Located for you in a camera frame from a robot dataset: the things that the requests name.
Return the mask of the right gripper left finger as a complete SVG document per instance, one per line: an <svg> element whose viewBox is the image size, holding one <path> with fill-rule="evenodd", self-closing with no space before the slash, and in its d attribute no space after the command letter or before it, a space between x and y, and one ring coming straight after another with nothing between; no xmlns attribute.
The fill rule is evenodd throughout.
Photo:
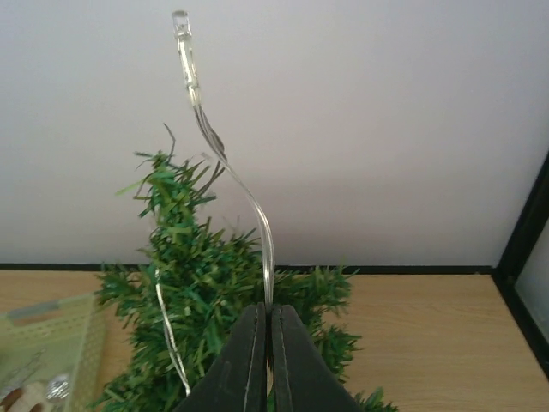
<svg viewBox="0 0 549 412"><path fill-rule="evenodd" d="M204 378L178 412L260 412L267 409L267 317L247 306Z"/></svg>

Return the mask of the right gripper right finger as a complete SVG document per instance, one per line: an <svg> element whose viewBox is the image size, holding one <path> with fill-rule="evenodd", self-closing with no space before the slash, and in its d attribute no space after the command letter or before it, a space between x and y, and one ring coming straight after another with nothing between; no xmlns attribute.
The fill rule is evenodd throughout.
<svg viewBox="0 0 549 412"><path fill-rule="evenodd" d="M277 411L360 411L357 401L329 370L292 306L271 314L274 405Z"/></svg>

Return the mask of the small green christmas tree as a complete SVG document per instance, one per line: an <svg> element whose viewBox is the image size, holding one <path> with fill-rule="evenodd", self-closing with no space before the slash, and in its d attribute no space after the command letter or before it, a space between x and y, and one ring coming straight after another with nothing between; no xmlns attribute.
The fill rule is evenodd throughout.
<svg viewBox="0 0 549 412"><path fill-rule="evenodd" d="M132 327L126 370L108 382L101 411L167 411L214 363L241 312L263 298L256 233L215 230L200 210L214 201L221 164L141 154L147 174L130 189L153 220L147 263L105 264L97 292Z"/></svg>

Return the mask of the green plastic basket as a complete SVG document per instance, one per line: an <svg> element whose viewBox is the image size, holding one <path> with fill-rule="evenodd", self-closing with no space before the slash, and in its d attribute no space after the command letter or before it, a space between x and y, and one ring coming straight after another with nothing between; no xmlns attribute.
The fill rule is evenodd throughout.
<svg viewBox="0 0 549 412"><path fill-rule="evenodd" d="M70 375L67 400L51 411L89 411L106 337L93 294L27 306L1 315L1 397L59 373Z"/></svg>

